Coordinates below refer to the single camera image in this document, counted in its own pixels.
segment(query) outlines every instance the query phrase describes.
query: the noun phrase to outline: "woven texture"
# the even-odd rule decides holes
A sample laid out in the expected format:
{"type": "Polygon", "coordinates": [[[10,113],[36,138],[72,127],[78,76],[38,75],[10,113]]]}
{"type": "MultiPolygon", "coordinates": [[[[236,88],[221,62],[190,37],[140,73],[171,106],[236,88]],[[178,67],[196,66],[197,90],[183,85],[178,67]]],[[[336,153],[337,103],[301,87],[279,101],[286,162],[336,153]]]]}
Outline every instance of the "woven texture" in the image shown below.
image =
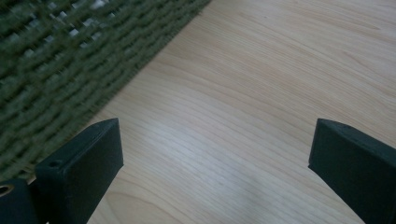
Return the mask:
{"type": "Polygon", "coordinates": [[[208,1],[1,1],[0,181],[32,175],[208,1]]]}

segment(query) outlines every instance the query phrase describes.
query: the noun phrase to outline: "rug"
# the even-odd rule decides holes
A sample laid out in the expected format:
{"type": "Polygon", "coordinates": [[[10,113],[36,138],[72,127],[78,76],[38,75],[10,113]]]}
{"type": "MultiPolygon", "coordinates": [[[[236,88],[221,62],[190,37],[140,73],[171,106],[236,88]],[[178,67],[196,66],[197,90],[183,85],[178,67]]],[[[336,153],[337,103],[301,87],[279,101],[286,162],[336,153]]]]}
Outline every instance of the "rug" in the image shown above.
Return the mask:
{"type": "Polygon", "coordinates": [[[209,0],[0,3],[0,181],[32,176],[209,0]]]}

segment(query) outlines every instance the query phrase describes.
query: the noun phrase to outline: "black object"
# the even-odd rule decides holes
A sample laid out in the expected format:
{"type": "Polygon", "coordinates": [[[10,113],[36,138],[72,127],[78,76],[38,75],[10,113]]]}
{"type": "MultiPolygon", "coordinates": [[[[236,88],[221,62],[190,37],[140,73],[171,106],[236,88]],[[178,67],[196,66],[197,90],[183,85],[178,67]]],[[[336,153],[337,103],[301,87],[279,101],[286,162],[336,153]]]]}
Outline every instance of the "black object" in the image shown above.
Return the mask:
{"type": "Polygon", "coordinates": [[[0,223],[86,223],[123,165],[117,119],[91,125],[35,168],[0,183],[0,223]]]}
{"type": "Polygon", "coordinates": [[[367,224],[396,223],[396,149],[318,119],[309,168],[367,224]]]}

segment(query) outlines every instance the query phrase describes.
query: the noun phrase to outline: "light wood surface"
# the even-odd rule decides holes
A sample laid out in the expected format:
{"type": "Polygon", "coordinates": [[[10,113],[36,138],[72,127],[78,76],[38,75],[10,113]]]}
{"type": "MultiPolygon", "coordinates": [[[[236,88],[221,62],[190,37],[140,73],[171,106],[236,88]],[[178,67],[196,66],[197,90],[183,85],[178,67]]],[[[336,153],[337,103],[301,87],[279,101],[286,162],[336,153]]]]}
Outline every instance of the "light wood surface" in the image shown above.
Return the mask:
{"type": "Polygon", "coordinates": [[[307,168],[315,124],[396,147],[395,86],[394,0],[214,0],[92,120],[125,165],[90,223],[362,223],[307,168]]]}

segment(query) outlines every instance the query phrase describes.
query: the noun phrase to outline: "wood grain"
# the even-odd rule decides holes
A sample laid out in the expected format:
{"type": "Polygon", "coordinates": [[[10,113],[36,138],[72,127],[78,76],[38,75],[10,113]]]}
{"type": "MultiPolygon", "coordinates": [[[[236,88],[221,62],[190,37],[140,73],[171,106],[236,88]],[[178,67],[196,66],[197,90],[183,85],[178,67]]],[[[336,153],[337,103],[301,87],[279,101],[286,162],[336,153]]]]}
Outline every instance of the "wood grain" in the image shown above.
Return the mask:
{"type": "Polygon", "coordinates": [[[396,147],[396,2],[214,0],[92,122],[125,166],[90,223],[362,223],[307,168],[317,118],[396,147]]]}

